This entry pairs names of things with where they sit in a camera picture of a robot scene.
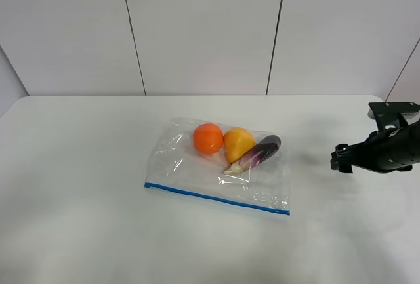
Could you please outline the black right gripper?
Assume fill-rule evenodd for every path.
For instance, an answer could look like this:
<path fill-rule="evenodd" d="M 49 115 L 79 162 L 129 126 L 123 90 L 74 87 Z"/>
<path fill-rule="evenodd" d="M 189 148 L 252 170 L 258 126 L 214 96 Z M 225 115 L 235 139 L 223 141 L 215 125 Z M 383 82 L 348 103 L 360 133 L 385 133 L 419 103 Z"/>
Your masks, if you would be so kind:
<path fill-rule="evenodd" d="M 378 173 L 412 170 L 419 163 L 419 123 L 380 132 L 362 144 L 338 144 L 331 153 L 331 169 L 353 173 L 351 163 Z"/>

